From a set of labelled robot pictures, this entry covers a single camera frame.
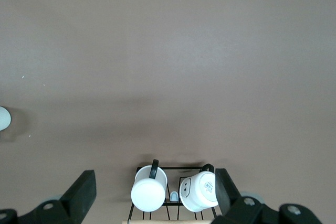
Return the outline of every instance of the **dish rack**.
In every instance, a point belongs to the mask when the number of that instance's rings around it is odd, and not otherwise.
[[[138,172],[142,167],[138,167],[136,169],[136,171]],[[181,170],[186,170],[186,171],[195,171],[195,174],[198,173],[198,171],[202,168],[201,166],[182,166],[182,167],[160,167],[161,169],[163,170],[174,170],[176,172],[178,171],[181,171]],[[180,186],[181,186],[181,181],[185,178],[188,178],[190,176],[182,176],[182,177],[179,177],[179,181],[178,181],[178,191],[177,193],[179,193],[180,191]],[[166,194],[168,193],[168,195],[170,196],[170,189],[169,189],[169,183],[167,183],[167,187],[166,187]],[[180,197],[178,197],[178,201],[176,202],[170,202],[170,199],[167,199],[167,197],[165,198],[165,201],[164,203],[162,204],[161,208],[166,208],[166,212],[167,212],[167,220],[179,220],[180,219],[180,208],[184,207],[184,205],[182,204],[181,202],[181,199]],[[172,218],[171,214],[170,214],[170,208],[171,207],[177,207],[177,216],[176,216],[176,219],[175,218]],[[212,214],[214,216],[214,218],[217,217],[217,213],[216,213],[216,210],[214,207],[210,208],[211,211],[212,211]],[[128,216],[128,223],[130,223],[131,219],[132,219],[132,215],[133,215],[133,211],[134,211],[134,204],[132,203],[131,205],[131,209],[130,209],[130,213],[129,213],[129,216]],[[199,217],[199,220],[204,220],[203,218],[203,211],[200,212],[200,215],[198,214]],[[149,213],[149,220],[152,219],[152,212]],[[142,212],[142,220],[145,220],[145,212]]]

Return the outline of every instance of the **black wire rack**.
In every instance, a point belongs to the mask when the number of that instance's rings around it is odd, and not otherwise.
[[[138,172],[141,168],[142,167],[138,167],[136,169],[136,171]],[[200,169],[202,169],[201,166],[160,167],[160,168],[163,169],[163,170],[200,170]],[[179,184],[178,188],[179,189],[178,189],[177,193],[179,193],[179,191],[180,191],[181,181],[183,179],[185,179],[185,178],[188,178],[188,177],[189,176],[187,176],[187,177],[180,177],[179,178],[179,181],[178,181],[178,184]],[[168,195],[170,195],[169,183],[167,183],[166,190],[167,190],[166,193],[168,192]],[[179,218],[180,218],[180,208],[184,207],[184,205],[182,204],[180,197],[178,198],[178,202],[170,202],[170,199],[165,198],[164,203],[162,204],[161,207],[165,207],[166,208],[168,220],[171,220],[171,214],[169,213],[169,208],[170,207],[177,207],[177,217],[176,217],[176,219],[179,220]],[[132,219],[133,210],[134,210],[134,204],[132,203],[130,214],[128,216],[128,223],[130,223],[130,221]],[[215,208],[212,207],[211,210],[212,210],[212,213],[214,215],[214,218],[216,218],[217,217],[217,213],[216,213]],[[203,220],[203,212],[201,211],[200,213],[201,213],[201,219]],[[144,220],[144,219],[145,219],[145,212],[142,212],[142,220]],[[151,220],[151,219],[152,219],[152,212],[149,213],[149,220]]]

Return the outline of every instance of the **bolt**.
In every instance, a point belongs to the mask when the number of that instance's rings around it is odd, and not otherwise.
[[[251,198],[245,198],[244,199],[245,204],[249,205],[249,206],[254,206],[256,203],[254,202],[254,200],[252,200]]]
[[[296,206],[288,206],[287,209],[288,209],[288,211],[290,211],[294,215],[300,215],[301,214],[299,208],[297,208]]]
[[[53,203],[48,203],[48,204],[44,205],[43,210],[48,210],[48,209],[53,208],[53,207],[54,207]]]
[[[0,220],[3,220],[7,217],[7,214],[5,212],[3,212],[2,214],[0,214]]]

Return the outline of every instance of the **mug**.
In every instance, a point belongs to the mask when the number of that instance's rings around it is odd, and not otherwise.
[[[167,176],[154,159],[152,165],[142,167],[135,176],[131,191],[133,204],[144,212],[158,210],[166,198],[166,186]]]
[[[206,164],[200,172],[185,178],[180,185],[180,199],[182,204],[191,212],[218,206],[216,198],[215,169]]]

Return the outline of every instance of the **black mug handle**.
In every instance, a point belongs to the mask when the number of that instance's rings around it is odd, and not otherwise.
[[[214,166],[212,165],[212,164],[206,164],[206,165],[204,165],[202,168],[201,168],[201,170],[199,170],[200,172],[204,172],[204,171],[206,171],[206,170],[208,170],[209,169],[209,172],[211,172],[211,173],[215,173],[215,168],[214,168]]]
[[[153,159],[153,164],[151,168],[151,172],[149,173],[149,178],[155,179],[156,172],[158,171],[159,161],[157,159]]]

